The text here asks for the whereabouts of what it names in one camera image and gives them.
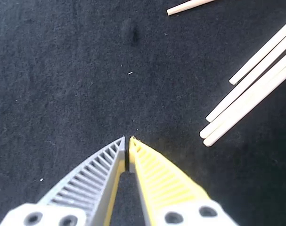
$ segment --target wooden stick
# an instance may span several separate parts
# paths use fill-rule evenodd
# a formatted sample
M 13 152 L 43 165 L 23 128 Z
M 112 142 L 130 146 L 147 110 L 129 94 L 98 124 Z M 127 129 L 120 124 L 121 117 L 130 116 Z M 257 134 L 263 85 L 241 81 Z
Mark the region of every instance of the wooden stick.
M 252 68 L 254 68 L 271 50 L 280 43 L 286 36 L 286 24 L 278 31 L 246 64 L 229 80 L 235 85 L 239 82 Z
M 266 86 L 259 90 L 258 94 L 253 96 L 239 109 L 236 114 L 229 120 L 219 126 L 207 139 L 204 140 L 204 145 L 212 146 L 220 137 L 228 132 L 237 122 L 246 116 L 254 107 L 256 107 L 265 97 L 267 97 L 275 88 L 277 88 L 286 79 L 286 68 L 274 77 Z
M 206 139 L 210 136 L 221 124 L 227 121 L 234 112 L 241 109 L 244 103 L 250 96 L 257 93 L 265 84 L 273 79 L 280 71 L 286 67 L 286 55 L 276 63 L 268 72 L 265 73 L 254 85 L 252 85 L 243 95 L 241 95 L 234 103 L 232 103 L 223 113 L 221 113 L 214 121 L 207 125 L 199 135 Z
M 206 117 L 212 122 L 233 101 L 235 101 L 284 51 L 286 37 L 214 108 Z
M 168 16 L 215 0 L 191 0 L 167 10 Z

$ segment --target white chopstick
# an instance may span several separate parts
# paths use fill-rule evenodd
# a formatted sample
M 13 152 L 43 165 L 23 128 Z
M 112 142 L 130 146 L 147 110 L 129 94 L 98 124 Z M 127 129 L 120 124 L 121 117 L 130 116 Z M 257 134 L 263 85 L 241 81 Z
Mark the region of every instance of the white chopstick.
M 284 51 L 286 37 L 213 109 L 206 117 L 212 122 L 232 102 L 234 102 Z
M 241 109 L 219 126 L 210 136 L 204 140 L 204 145 L 212 146 L 220 137 L 228 132 L 237 122 L 246 116 L 254 107 L 256 107 L 265 97 L 267 97 L 275 88 L 277 88 L 286 79 L 286 67 L 279 72 L 271 81 L 269 81 L 256 95 L 246 101 Z
M 168 16 L 215 0 L 191 0 L 167 10 Z
M 223 113 L 221 113 L 214 121 L 208 124 L 199 135 L 206 139 L 209 137 L 221 124 L 227 121 L 235 114 L 237 109 L 241 109 L 245 101 L 250 96 L 257 93 L 265 84 L 272 80 L 280 71 L 286 67 L 286 55 L 277 62 L 268 72 L 266 72 L 255 84 L 253 84 L 243 95 L 241 95 L 234 103 L 232 103 Z
M 250 70 L 252 70 L 271 50 L 280 43 L 286 36 L 286 24 L 278 31 L 255 55 L 252 56 L 246 64 L 229 80 L 235 85 L 239 82 Z

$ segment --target chopstick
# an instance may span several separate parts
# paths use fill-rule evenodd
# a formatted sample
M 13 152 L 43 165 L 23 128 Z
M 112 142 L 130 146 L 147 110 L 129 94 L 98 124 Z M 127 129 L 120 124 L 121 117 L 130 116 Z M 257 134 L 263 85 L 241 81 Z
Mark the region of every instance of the chopstick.
M 277 62 L 269 71 L 267 71 L 255 84 L 253 84 L 243 95 L 241 95 L 234 103 L 232 103 L 223 113 L 221 113 L 214 121 L 208 124 L 199 135 L 206 139 L 209 137 L 220 125 L 226 122 L 230 117 L 236 114 L 236 111 L 241 110 L 248 98 L 257 95 L 269 81 L 271 81 L 280 71 L 286 67 L 286 55 Z
M 245 65 L 229 80 L 235 85 L 239 82 L 248 72 L 253 69 L 269 52 L 280 43 L 286 36 L 286 24 L 278 31 L 255 55 L 249 59 Z
M 206 117 L 212 122 L 232 104 L 284 51 L 286 37 L 211 111 Z
M 167 10 L 168 16 L 215 0 L 191 0 Z
M 277 88 L 286 79 L 286 67 L 278 73 L 271 81 L 264 85 L 255 95 L 252 95 L 245 104 L 220 125 L 211 135 L 204 140 L 204 145 L 212 146 L 220 137 L 229 131 L 237 122 L 246 116 L 255 106 L 257 106 L 266 96 Z

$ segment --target screw hole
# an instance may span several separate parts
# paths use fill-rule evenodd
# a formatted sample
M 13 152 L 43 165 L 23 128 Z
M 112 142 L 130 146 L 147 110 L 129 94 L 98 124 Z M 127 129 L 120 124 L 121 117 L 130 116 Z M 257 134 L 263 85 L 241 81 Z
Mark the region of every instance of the screw hole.
M 169 212 L 165 215 L 165 221 L 168 224 L 179 224 L 184 221 L 184 218 L 179 213 Z
M 60 226 L 76 226 L 78 218 L 73 215 L 68 215 L 61 219 Z
M 35 224 L 38 224 L 42 218 L 42 213 L 40 212 L 34 212 L 30 213 L 26 218 L 25 218 L 25 225 L 26 226 L 32 226 Z
M 199 209 L 199 213 L 203 217 L 215 217 L 217 216 L 217 212 L 208 206 L 203 206 Z

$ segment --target dark carpet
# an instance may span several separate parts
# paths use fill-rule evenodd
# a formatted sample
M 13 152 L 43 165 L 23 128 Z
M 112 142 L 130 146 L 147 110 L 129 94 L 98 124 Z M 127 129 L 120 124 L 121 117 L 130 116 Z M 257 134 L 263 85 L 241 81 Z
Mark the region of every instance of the dark carpet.
M 166 15 L 182 2 L 0 0 L 0 221 L 135 135 L 241 226 L 286 226 L 286 81 L 213 147 L 198 135 L 229 78 L 286 23 L 286 0 Z M 119 185 L 111 225 L 144 225 L 134 175 Z

